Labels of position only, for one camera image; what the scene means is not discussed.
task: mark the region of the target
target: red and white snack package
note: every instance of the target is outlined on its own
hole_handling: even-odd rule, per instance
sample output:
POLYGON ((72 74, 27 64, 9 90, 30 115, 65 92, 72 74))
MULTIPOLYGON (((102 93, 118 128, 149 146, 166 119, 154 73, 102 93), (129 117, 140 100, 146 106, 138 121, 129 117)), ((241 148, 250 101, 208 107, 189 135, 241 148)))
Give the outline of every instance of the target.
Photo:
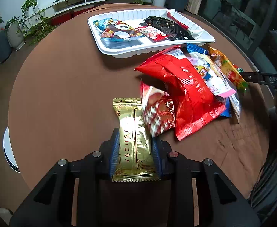
POLYGON ((204 30, 201 27, 196 26, 194 23, 192 23, 192 26, 189 27, 183 24, 181 21, 177 20, 176 17, 179 15, 177 16, 176 13, 177 12, 174 9, 170 9, 163 13, 161 17, 177 23, 180 27, 188 31, 194 37, 194 39, 198 39, 203 34, 204 30))
POLYGON ((135 70, 166 83, 175 108, 175 135, 182 140, 211 122, 226 107, 211 93, 179 47, 151 56, 135 70))
POLYGON ((144 122, 152 137, 174 128, 173 100, 167 92, 141 81, 141 103, 144 122))
POLYGON ((156 29, 152 26, 142 26, 136 28, 139 32, 143 33, 145 36, 153 39, 154 41, 160 41, 168 37, 165 33, 161 32, 159 29, 156 29))

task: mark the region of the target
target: white plastic tray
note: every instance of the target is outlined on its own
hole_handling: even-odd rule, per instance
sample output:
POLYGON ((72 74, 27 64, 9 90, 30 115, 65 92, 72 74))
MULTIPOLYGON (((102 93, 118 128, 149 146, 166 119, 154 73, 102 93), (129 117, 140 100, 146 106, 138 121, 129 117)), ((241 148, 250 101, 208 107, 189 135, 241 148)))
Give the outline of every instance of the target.
POLYGON ((152 39, 148 37, 141 37, 138 40, 132 40, 128 42, 110 42, 108 40, 101 40, 102 31, 97 28, 93 21, 101 20, 105 18, 113 18, 122 20, 126 24, 132 26, 133 28, 140 27, 141 22, 148 16, 160 17, 165 13, 167 9, 133 9, 133 10, 123 10, 111 13, 102 13, 94 15, 88 19, 88 24, 90 26, 92 35, 99 50, 103 54, 112 55, 116 58, 128 58, 133 55, 140 55, 142 53, 149 53, 167 49, 173 45, 182 45, 186 43, 193 43, 196 45, 203 45, 205 43, 213 43, 215 41, 214 37, 210 35, 207 31, 203 30, 197 24, 189 20, 188 18, 182 16, 179 13, 175 13, 175 18, 187 25, 191 30, 203 30, 203 33, 198 39, 194 40, 172 40, 165 39, 160 42, 153 42, 152 39))

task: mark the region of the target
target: black snack package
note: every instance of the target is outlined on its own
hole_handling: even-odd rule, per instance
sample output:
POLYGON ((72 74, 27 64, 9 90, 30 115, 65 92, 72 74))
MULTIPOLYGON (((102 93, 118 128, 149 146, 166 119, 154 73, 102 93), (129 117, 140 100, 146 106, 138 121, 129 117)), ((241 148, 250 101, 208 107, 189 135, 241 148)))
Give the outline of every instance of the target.
POLYGON ((161 32, 165 33, 173 40, 194 39, 194 37, 188 31, 168 19, 156 16, 149 16, 144 21, 148 24, 148 26, 153 26, 154 28, 159 29, 161 32))

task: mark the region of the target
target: gold snack package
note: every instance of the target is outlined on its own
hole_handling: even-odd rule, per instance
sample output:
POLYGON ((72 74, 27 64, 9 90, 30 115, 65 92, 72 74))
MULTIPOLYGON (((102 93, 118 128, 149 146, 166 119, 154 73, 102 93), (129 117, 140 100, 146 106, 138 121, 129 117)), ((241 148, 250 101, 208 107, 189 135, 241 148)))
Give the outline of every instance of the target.
POLYGON ((114 98, 119 117, 120 148, 112 181, 159 180, 151 156, 151 136, 145 129, 139 98, 114 98))

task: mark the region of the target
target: snack package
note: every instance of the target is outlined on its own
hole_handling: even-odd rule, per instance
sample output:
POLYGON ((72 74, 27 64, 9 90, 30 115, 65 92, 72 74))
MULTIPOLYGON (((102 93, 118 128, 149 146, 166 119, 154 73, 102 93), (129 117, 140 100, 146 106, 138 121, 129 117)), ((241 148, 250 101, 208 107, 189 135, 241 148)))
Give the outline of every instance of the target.
POLYGON ((94 20, 93 23, 96 25, 99 29, 104 31, 107 27, 107 24, 109 21, 118 21, 117 19, 112 19, 112 18, 106 18, 106 19, 101 19, 101 20, 94 20))
POLYGON ((235 64, 232 64, 232 65, 236 68, 238 72, 245 72, 242 68, 238 67, 237 65, 235 64))
POLYGON ((164 19, 161 17, 156 16, 149 16, 147 19, 144 20, 148 26, 155 27, 159 29, 164 34, 168 35, 170 39, 173 40, 189 40, 194 39, 193 36, 185 29, 181 28, 175 22, 170 21, 168 19, 164 19))
POLYGON ((226 108, 211 93, 179 47, 173 46, 151 56, 135 70, 166 83, 175 108, 175 135, 182 140, 226 108))
POLYGON ((161 32, 159 29, 156 29, 152 26, 142 26, 136 28, 139 32, 143 33, 145 36, 153 39, 154 41, 160 41, 168 37, 165 33, 161 32))
MULTIPOLYGON (((227 79, 227 82, 231 88, 236 90, 236 87, 233 85, 233 83, 229 79, 227 79)), ((237 122, 239 123, 239 118, 240 118, 240 114, 241 114, 241 103, 239 101, 239 94, 236 92, 235 94, 229 96, 229 100, 230 100, 232 109, 235 113, 235 116, 237 118, 237 122)))
POLYGON ((199 26, 196 25, 192 25, 191 28, 189 28, 187 25, 183 24, 182 22, 178 21, 175 18, 175 14, 177 12, 174 9, 171 10, 167 10, 165 13, 163 13, 161 15, 162 18, 174 21, 175 23, 177 23, 181 28, 185 29, 187 32, 189 32, 194 39, 198 39, 202 33, 204 32, 204 30, 202 28, 200 28, 199 26))
POLYGON ((152 137, 174 128, 173 100, 168 93, 141 81, 141 102, 145 125, 152 137))
POLYGON ((193 66, 195 66, 197 72, 201 75, 202 79, 206 82, 206 85, 215 96, 227 98, 234 94, 236 91, 232 89, 223 77, 219 77, 219 72, 214 68, 214 64, 206 62, 199 53, 190 53, 188 60, 193 66))
POLYGON ((112 181, 139 182, 158 180, 151 155, 150 134, 145 130, 139 98, 114 98, 119 117, 120 150, 112 181))
POLYGON ((192 53, 192 52, 198 52, 200 54, 206 54, 208 55, 209 54, 209 51, 202 48, 202 47, 199 47, 195 44, 190 44, 190 43, 187 43, 187 51, 188 53, 192 53))
POLYGON ((108 21, 106 29, 101 34, 101 39, 115 42, 131 41, 140 37, 144 37, 144 34, 121 20, 114 21, 113 19, 108 21))
POLYGON ((220 114, 220 116, 228 117, 228 118, 232 117, 229 97, 227 97, 227 98, 225 99, 224 105, 225 105, 225 107, 226 107, 226 110, 225 110, 224 112, 222 112, 222 113, 220 114))
POLYGON ((208 48, 212 61, 219 66, 221 71, 227 76, 227 78, 235 85, 237 89, 244 92, 246 88, 248 88, 248 83, 241 77, 239 72, 228 60, 228 58, 221 51, 212 47, 208 48))

